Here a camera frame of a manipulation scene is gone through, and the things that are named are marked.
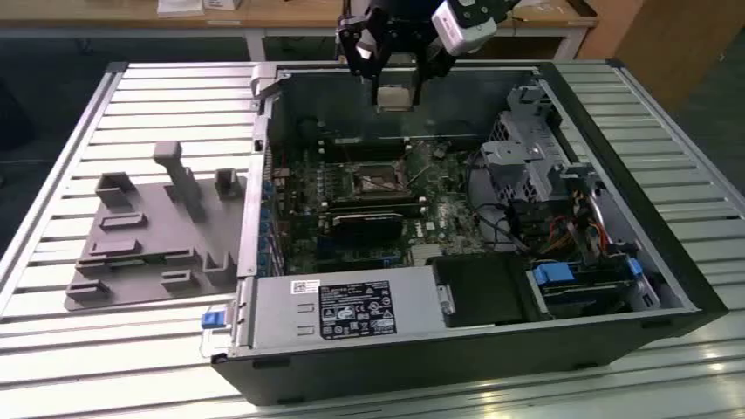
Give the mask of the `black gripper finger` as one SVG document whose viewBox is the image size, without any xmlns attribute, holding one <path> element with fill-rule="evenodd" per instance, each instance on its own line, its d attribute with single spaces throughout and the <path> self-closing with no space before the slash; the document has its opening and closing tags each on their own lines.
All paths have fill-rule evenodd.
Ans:
<svg viewBox="0 0 745 419">
<path fill-rule="evenodd" d="M 419 103 L 423 83 L 437 77 L 445 77 L 455 62 L 441 41 L 415 41 L 409 46 L 409 52 L 414 57 L 415 70 L 411 76 L 413 93 L 410 95 L 410 106 Z"/>
<path fill-rule="evenodd" d="M 350 73 L 370 81 L 370 102 L 378 104 L 381 70 L 389 59 L 382 39 L 387 13 L 381 6 L 363 6 L 361 14 L 343 6 L 337 19 L 335 38 Z"/>
</svg>

